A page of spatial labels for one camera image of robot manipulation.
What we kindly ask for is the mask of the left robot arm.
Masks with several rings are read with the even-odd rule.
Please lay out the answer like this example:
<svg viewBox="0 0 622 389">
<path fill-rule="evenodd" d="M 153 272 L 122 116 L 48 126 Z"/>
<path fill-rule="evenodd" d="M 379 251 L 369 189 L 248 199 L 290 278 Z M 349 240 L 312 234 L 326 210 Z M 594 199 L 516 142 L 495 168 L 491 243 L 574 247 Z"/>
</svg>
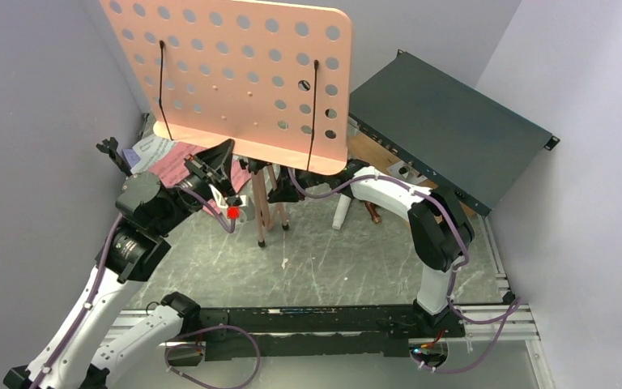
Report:
<svg viewBox="0 0 622 389">
<path fill-rule="evenodd" d="M 10 369 L 8 388 L 108 388 L 160 342 L 194 338 L 199 305 L 170 293 L 156 314 L 106 344 L 104 338 L 128 301 L 151 278 L 169 251 L 168 234 L 192 214 L 211 209 L 222 196 L 237 206 L 231 182 L 233 140 L 188 155 L 186 178 L 165 185 L 149 171 L 126 174 L 115 206 L 118 216 L 97 254 L 89 279 L 51 341 L 28 364 Z"/>
</svg>

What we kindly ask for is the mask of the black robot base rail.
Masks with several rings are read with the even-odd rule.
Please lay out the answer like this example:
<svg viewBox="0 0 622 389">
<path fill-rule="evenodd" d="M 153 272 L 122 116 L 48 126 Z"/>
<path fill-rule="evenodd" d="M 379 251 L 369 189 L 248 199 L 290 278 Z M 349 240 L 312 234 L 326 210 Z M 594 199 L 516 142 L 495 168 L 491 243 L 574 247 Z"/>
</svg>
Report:
<svg viewBox="0 0 622 389">
<path fill-rule="evenodd" d="M 459 339 L 465 328 L 448 313 L 431 326 L 415 304 L 202 308 L 172 340 L 203 346 L 207 361 L 235 357 L 381 354 L 407 357 L 413 344 Z"/>
</svg>

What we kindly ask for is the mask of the black round-base mic stand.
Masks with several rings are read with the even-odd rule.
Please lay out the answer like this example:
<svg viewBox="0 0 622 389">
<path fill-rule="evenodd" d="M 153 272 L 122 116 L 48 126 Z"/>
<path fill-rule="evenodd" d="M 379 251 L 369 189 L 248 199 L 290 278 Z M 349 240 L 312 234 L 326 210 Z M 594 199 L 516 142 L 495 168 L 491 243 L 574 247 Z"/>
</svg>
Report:
<svg viewBox="0 0 622 389">
<path fill-rule="evenodd" d="M 103 139 L 100 143 L 96 144 L 96 149 L 107 155 L 118 169 L 123 172 L 126 177 L 129 177 L 132 175 L 131 167 L 124 156 L 118 151 L 118 147 L 119 143 L 115 137 Z"/>
</svg>

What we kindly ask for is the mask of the pink sheet music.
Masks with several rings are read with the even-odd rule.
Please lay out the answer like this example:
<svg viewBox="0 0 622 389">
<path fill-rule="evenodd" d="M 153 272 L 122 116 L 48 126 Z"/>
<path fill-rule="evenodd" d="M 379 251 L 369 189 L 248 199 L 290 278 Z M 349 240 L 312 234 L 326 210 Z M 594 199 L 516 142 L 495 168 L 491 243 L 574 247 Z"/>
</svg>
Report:
<svg viewBox="0 0 622 389">
<path fill-rule="evenodd" d="M 153 164 L 148 171 L 158 176 L 165 186 L 174 186 L 189 174 L 189 171 L 184 166 L 185 158 L 188 155 L 193 155 L 203 150 L 204 147 L 178 143 L 166 156 Z M 250 173 L 240 167 L 237 160 L 234 160 L 231 172 L 231 181 L 234 189 L 239 192 L 250 178 Z"/>
</svg>

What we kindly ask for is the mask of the white handheld microphone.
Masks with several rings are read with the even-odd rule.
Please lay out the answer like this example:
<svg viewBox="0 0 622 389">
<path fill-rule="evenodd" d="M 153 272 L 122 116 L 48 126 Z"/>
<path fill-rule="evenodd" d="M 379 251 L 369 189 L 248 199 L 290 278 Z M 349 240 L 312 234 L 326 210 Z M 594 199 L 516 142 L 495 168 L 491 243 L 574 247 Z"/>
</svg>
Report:
<svg viewBox="0 0 622 389">
<path fill-rule="evenodd" d="M 347 217 L 348 209 L 351 205 L 351 198 L 341 194 L 339 196 L 339 201 L 337 203 L 337 207 L 334 212 L 333 220 L 332 220 L 332 228 L 336 230 L 340 230 L 343 226 L 344 221 Z"/>
</svg>

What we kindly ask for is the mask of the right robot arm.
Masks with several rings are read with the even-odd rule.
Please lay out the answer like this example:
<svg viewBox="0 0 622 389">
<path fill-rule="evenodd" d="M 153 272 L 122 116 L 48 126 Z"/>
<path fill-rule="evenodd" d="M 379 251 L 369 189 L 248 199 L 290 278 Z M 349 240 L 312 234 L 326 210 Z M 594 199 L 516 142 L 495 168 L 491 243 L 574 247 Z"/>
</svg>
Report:
<svg viewBox="0 0 622 389">
<path fill-rule="evenodd" d="M 414 250 L 424 265 L 414 325 L 423 336 L 436 335 L 453 304 L 455 274 L 468 264 L 468 248 L 475 237 L 457 195 L 446 187 L 431 189 L 407 183 L 363 160 L 350 159 L 332 175 L 281 167 L 267 199 L 270 203 L 311 199 L 314 195 L 309 188 L 321 184 L 330 187 L 331 195 L 373 203 L 409 224 Z"/>
</svg>

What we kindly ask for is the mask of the wooden board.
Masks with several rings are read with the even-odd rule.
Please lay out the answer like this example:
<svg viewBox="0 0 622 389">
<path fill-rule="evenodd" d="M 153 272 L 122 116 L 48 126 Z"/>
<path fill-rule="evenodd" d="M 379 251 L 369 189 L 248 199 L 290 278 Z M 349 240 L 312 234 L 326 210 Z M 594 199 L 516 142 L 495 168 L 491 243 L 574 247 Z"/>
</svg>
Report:
<svg viewBox="0 0 622 389">
<path fill-rule="evenodd" d="M 347 149 L 352 157 L 370 163 L 385 174 L 388 173 L 387 168 L 389 166 L 401 161 L 395 154 L 385 150 L 381 145 L 360 132 L 356 133 L 356 135 L 349 136 Z M 428 183 L 428 187 L 437 187 L 437 184 L 429 179 Z M 476 212 L 465 204 L 462 204 L 462 209 L 467 216 L 477 216 Z"/>
</svg>

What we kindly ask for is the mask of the copper pipe fitting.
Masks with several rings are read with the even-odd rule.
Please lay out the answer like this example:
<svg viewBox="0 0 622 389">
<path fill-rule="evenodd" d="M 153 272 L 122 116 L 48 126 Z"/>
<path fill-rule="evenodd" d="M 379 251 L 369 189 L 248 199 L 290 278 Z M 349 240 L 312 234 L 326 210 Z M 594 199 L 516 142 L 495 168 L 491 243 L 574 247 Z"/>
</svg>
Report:
<svg viewBox="0 0 622 389">
<path fill-rule="evenodd" d="M 367 209 L 367 211 L 369 212 L 370 218 L 372 220 L 372 222 L 374 224 L 380 224 L 381 223 L 381 215 L 378 213 L 377 211 L 377 206 L 373 203 L 370 203 L 368 201 L 364 202 L 364 205 Z"/>
</svg>

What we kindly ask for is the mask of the pink music stand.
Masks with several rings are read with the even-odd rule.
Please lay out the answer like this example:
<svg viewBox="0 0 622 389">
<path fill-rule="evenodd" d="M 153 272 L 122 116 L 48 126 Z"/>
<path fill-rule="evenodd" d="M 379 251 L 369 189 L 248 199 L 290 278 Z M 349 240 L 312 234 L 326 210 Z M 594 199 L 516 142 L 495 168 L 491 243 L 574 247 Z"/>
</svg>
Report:
<svg viewBox="0 0 622 389">
<path fill-rule="evenodd" d="M 156 135 L 332 175 L 347 163 L 352 22 L 264 1 L 103 1 Z"/>
</svg>

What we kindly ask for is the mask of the dark rack audio unit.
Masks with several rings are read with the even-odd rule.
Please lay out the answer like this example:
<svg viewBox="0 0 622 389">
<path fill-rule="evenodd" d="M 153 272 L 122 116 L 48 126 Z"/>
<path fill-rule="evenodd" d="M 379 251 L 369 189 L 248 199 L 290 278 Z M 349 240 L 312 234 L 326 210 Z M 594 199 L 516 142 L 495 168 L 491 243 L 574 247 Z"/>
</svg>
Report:
<svg viewBox="0 0 622 389">
<path fill-rule="evenodd" d="M 560 142 L 406 51 L 351 92 L 349 116 L 359 131 L 481 216 L 542 150 Z"/>
</svg>

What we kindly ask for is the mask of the purple sheet paper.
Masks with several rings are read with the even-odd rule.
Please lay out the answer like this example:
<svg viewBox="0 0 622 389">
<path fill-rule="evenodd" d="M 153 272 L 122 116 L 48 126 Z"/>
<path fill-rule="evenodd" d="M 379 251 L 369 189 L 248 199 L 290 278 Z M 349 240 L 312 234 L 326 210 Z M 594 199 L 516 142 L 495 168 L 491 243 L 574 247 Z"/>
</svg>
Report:
<svg viewBox="0 0 622 389">
<path fill-rule="evenodd" d="M 131 169 L 141 161 L 140 155 L 133 148 L 123 149 L 122 154 Z"/>
</svg>

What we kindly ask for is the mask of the metal clamp bracket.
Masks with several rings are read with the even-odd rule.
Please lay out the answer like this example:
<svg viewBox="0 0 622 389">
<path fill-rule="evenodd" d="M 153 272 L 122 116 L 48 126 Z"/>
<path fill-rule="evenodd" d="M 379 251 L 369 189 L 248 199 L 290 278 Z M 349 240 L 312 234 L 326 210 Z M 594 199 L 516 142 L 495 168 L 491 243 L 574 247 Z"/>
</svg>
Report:
<svg viewBox="0 0 622 389">
<path fill-rule="evenodd" d="M 387 168 L 388 174 L 414 186 L 429 186 L 428 179 L 409 164 L 399 161 Z"/>
</svg>

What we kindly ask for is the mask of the white sheet music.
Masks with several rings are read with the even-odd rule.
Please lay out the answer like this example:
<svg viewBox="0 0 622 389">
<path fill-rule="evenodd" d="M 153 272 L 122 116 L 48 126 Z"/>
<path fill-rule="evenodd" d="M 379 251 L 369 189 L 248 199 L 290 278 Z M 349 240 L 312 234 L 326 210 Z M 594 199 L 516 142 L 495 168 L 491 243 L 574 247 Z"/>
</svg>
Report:
<svg viewBox="0 0 622 389">
<path fill-rule="evenodd" d="M 138 141 L 132 148 L 140 155 L 141 161 L 131 169 L 132 174 L 148 170 L 165 157 L 176 145 L 177 141 L 156 135 L 149 135 Z"/>
</svg>

